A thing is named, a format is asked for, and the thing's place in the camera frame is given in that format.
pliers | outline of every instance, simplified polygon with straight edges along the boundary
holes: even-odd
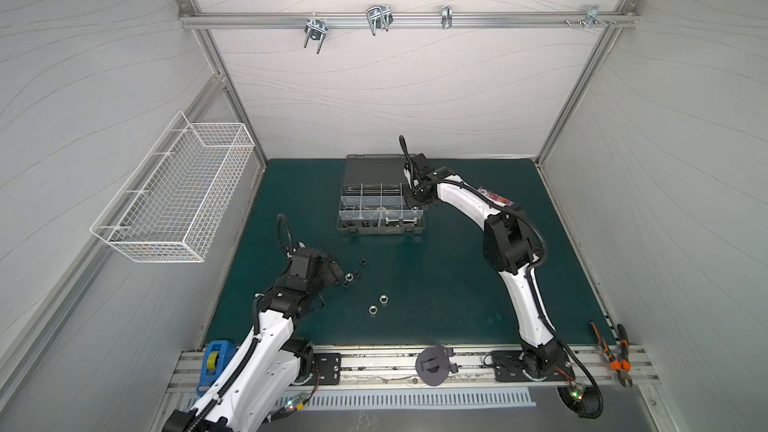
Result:
[[[627,337],[627,330],[622,324],[616,326],[616,331],[619,334],[619,359],[616,359],[614,353],[608,348],[608,344],[605,339],[600,336],[598,328],[595,327],[594,322],[590,322],[594,335],[598,340],[598,346],[605,352],[605,356],[608,358],[610,367],[616,370],[619,374],[619,382],[624,387],[632,387],[632,377],[629,375],[629,370],[632,369],[632,364],[629,363],[629,339]]]

green work mat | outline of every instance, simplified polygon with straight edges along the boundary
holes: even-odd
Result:
[[[430,159],[467,183],[523,206],[549,246],[536,269],[552,323],[570,344],[593,344],[594,321],[613,338],[600,306],[532,161]],[[275,241],[278,213],[294,238],[336,256],[344,272],[360,271],[349,288],[322,291],[325,307],[296,333],[315,344],[509,344],[520,341],[512,302],[482,255],[482,230],[453,206],[429,205],[423,235],[345,235],[336,230],[344,159],[270,160],[237,248],[206,341],[239,344],[251,327],[254,294],[285,267]],[[368,263],[360,265],[360,259]],[[381,306],[379,295],[389,296]],[[379,306],[371,316],[368,307]]]

white wire basket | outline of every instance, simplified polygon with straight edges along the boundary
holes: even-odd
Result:
[[[165,139],[167,150],[150,152],[91,226],[135,262],[205,260],[254,149],[242,123],[190,123],[179,115],[174,123],[183,127],[172,123],[154,147]]]

black mounting plate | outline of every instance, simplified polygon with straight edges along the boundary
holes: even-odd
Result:
[[[493,376],[497,382],[530,382],[531,379],[523,372],[523,364],[520,361],[521,350],[492,350],[491,362],[493,366]],[[573,369],[570,365],[571,361],[567,355],[555,361],[555,366],[560,368],[563,372],[571,376],[574,376]],[[553,372],[548,375],[542,382],[562,382],[566,380],[560,372]]]
[[[312,368],[320,371],[320,385],[339,385],[341,354],[315,354]]]

perforated metal strip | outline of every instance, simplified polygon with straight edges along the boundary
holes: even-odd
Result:
[[[274,404],[279,409],[293,395]],[[527,387],[318,390],[304,410],[490,409],[535,407]]]

